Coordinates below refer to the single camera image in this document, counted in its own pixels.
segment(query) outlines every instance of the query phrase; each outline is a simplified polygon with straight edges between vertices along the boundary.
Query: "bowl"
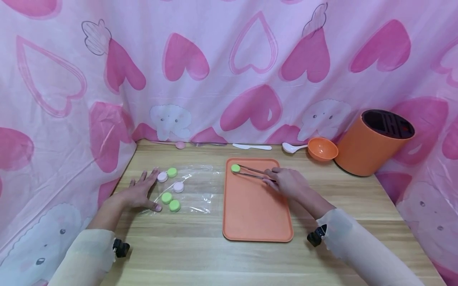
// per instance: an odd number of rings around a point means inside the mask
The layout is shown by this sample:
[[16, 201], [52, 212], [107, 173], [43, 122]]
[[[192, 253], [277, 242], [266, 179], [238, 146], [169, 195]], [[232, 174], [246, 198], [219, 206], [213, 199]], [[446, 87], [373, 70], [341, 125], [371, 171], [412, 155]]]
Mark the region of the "bowl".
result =
[[320, 162], [330, 161], [339, 154], [337, 146], [330, 140], [322, 137], [310, 139], [307, 150], [313, 159]]

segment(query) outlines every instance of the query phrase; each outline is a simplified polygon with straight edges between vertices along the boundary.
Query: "pink curtain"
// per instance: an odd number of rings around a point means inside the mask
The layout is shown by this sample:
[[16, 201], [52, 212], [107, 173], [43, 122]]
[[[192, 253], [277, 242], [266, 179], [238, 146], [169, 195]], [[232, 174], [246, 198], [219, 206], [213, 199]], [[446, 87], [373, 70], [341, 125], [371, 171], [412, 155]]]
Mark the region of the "pink curtain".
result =
[[46, 284], [149, 140], [417, 136], [377, 174], [458, 285], [458, 2], [1, 0], [0, 276]]

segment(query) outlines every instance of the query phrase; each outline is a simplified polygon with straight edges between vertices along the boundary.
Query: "tweezers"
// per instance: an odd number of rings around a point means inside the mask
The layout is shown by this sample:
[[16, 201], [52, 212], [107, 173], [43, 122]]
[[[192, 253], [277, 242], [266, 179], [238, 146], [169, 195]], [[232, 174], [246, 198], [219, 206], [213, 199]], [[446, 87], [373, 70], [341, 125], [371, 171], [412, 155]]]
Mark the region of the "tweezers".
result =
[[[253, 168], [250, 168], [250, 167], [245, 167], [245, 166], [242, 166], [240, 164], [238, 164], [240, 166], [240, 168], [244, 168], [244, 169], [247, 169], [247, 170], [250, 170], [250, 171], [253, 171], [253, 172], [256, 172], [256, 173], [260, 173], [260, 174], [263, 174], [263, 175], [266, 175], [268, 176], [265, 172], [263, 171], [259, 171], [259, 170], [256, 170], [256, 169], [253, 169]], [[257, 176], [257, 175], [252, 175], [252, 174], [247, 174], [247, 173], [241, 173], [241, 172], [232, 172], [234, 174], [239, 174], [239, 175], [244, 175], [244, 176], [248, 176], [248, 177], [252, 177], [252, 178], [258, 178], [258, 179], [261, 179], [261, 180], [264, 180], [264, 179], [268, 179], [268, 180], [271, 180], [272, 182], [276, 183], [277, 181], [275, 181], [274, 179], [271, 179], [271, 178], [266, 178], [266, 177], [261, 177], [261, 176]]]

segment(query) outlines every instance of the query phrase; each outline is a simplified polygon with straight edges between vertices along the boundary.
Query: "knife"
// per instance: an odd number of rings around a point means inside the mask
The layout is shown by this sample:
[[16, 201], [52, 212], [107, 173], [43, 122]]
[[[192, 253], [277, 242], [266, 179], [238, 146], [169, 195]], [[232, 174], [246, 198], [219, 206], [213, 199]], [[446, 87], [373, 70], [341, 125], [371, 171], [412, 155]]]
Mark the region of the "knife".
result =
[[232, 144], [235, 148], [248, 150], [250, 148], [261, 149], [261, 150], [272, 150], [272, 146], [267, 145], [243, 145], [243, 144]]

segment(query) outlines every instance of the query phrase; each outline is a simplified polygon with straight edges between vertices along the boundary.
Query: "cream sleeve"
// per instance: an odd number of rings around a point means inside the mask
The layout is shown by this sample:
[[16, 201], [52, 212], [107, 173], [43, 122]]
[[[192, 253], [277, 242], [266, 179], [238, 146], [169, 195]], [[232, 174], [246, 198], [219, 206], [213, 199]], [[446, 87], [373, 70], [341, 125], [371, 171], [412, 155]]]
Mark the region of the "cream sleeve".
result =
[[327, 225], [323, 240], [328, 250], [368, 285], [424, 286], [393, 252], [343, 210], [330, 210], [317, 222]]
[[115, 233], [83, 230], [67, 251], [48, 286], [99, 286], [115, 261]]

